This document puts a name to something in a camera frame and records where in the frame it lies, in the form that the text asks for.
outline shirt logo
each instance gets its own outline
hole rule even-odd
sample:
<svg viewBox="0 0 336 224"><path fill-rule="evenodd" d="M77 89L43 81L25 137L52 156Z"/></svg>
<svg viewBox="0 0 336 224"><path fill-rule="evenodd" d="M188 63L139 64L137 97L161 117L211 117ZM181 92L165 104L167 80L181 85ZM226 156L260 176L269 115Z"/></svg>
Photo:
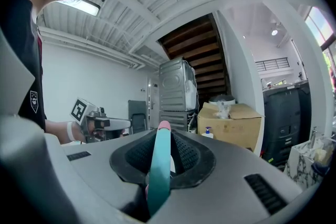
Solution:
<svg viewBox="0 0 336 224"><path fill-rule="evenodd" d="M77 99L74 109L71 112L71 115L80 122L83 117L86 105Z"/></svg>
<svg viewBox="0 0 336 224"><path fill-rule="evenodd" d="M37 100L37 92L30 91L30 105L35 113L37 113L38 109L38 100Z"/></svg>

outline person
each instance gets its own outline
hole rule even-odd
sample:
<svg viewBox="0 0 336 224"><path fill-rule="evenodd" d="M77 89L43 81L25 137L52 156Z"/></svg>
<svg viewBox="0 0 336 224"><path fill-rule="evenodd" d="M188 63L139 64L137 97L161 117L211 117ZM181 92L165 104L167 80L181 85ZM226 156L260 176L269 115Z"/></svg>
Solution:
<svg viewBox="0 0 336 224"><path fill-rule="evenodd" d="M68 122L52 122L47 120L44 113L42 45L36 25L39 12L54 1L59 0L4 0L5 8L2 10L0 27L15 54L35 77L18 115L34 121L46 133L57 136L60 143L65 144L71 142L67 131ZM75 122L70 125L74 140L85 142L80 126ZM93 129L94 124L89 124L89 132L93 132Z"/></svg>

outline door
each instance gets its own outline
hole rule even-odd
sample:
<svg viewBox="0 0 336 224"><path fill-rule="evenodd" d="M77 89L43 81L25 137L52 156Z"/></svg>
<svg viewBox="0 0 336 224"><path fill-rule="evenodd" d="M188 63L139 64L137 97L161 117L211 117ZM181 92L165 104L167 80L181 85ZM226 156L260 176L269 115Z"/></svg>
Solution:
<svg viewBox="0 0 336 224"><path fill-rule="evenodd" d="M150 128L159 127L159 80L149 79L149 122Z"/></svg>

